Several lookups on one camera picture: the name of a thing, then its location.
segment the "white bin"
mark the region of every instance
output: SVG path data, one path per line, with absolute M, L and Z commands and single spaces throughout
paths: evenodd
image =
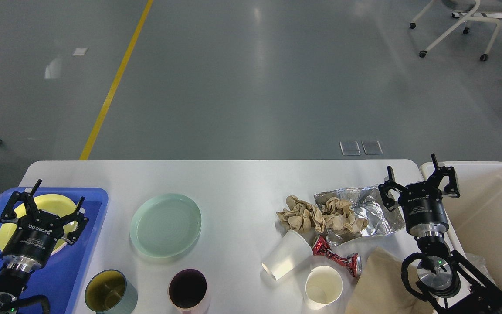
M 502 290 L 502 162 L 445 161 L 456 171 L 460 198 L 445 197 L 444 208 L 466 252 L 483 256 Z M 432 163 L 420 167 L 424 178 Z M 441 188 L 448 181 L 443 180 Z

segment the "brown crumpled paper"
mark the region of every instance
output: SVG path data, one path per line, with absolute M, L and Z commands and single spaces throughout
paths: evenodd
M 402 262 L 382 249 L 369 255 L 344 314 L 431 314 L 429 302 L 418 300 L 402 284 Z M 410 278 L 417 278 L 414 266 Z
M 317 206 L 302 201 L 294 195 L 286 198 L 286 204 L 289 209 L 285 208 L 283 211 L 276 213 L 286 229 L 303 234 L 311 230 L 312 225 L 314 225 L 317 232 L 323 233 L 325 231 L 325 221 Z
M 290 195 L 286 198 L 286 204 L 289 209 L 285 208 L 276 215 L 286 229 L 295 230 L 300 234 L 308 232 L 313 226 L 320 234 L 327 228 L 337 235 L 359 233 L 368 224 L 367 219 L 355 217 L 350 210 L 351 203 L 346 199 L 333 197 L 319 209 L 295 195 Z

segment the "aluminum foil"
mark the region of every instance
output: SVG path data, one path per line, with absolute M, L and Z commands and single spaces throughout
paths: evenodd
M 321 208 L 331 197 L 344 198 L 352 203 L 350 209 L 357 218 L 366 218 L 369 223 L 359 234 L 337 235 L 327 231 L 327 241 L 331 246 L 364 236 L 385 236 L 402 228 L 405 223 L 398 210 L 389 212 L 383 205 L 377 185 L 366 188 L 341 188 L 334 191 L 316 193 L 315 203 Z

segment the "light green plate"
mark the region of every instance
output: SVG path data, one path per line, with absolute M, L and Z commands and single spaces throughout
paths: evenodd
M 189 197 L 165 194 L 146 201 L 131 220 L 131 241 L 145 255 L 168 258 L 187 250 L 201 232 L 201 212 Z

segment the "robotic arm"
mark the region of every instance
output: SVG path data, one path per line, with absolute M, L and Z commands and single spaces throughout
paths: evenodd
M 16 230 L 3 249 L 0 258 L 3 267 L 0 271 L 0 314 L 16 313 L 20 307 L 40 304 L 44 314 L 50 313 L 50 304 L 46 296 L 31 296 L 19 300 L 20 294 L 27 288 L 31 274 L 44 268 L 58 239 L 73 245 L 84 230 L 88 218 L 80 212 L 84 197 L 69 215 L 59 217 L 38 209 L 34 194 L 42 183 L 38 180 L 32 191 L 12 193 L 0 216 L 0 223 L 15 223 Z M 14 205 L 24 203 L 26 215 L 17 218 Z M 76 230 L 64 234 L 63 227 L 76 221 Z
M 454 167 L 440 167 L 435 154 L 431 154 L 431 159 L 435 170 L 427 181 L 403 187 L 394 181 L 389 166 L 388 179 L 379 185 L 383 203 L 389 211 L 402 207 L 406 231 L 414 236 L 421 251 L 402 262 L 402 283 L 410 294 L 430 302 L 439 314 L 502 314 L 502 291 L 458 251 L 450 252 L 444 241 L 448 220 L 442 198 L 457 198 L 460 193 Z M 449 183 L 441 191 L 439 185 L 445 177 Z M 397 201 L 390 191 L 399 193 Z M 421 292 L 414 290 L 408 280 L 408 267 L 416 260 L 420 260 L 416 286 Z M 459 274 L 469 282 L 470 294 L 448 307 L 447 298 L 460 291 Z M 445 307 L 440 306 L 437 297 L 444 298 Z

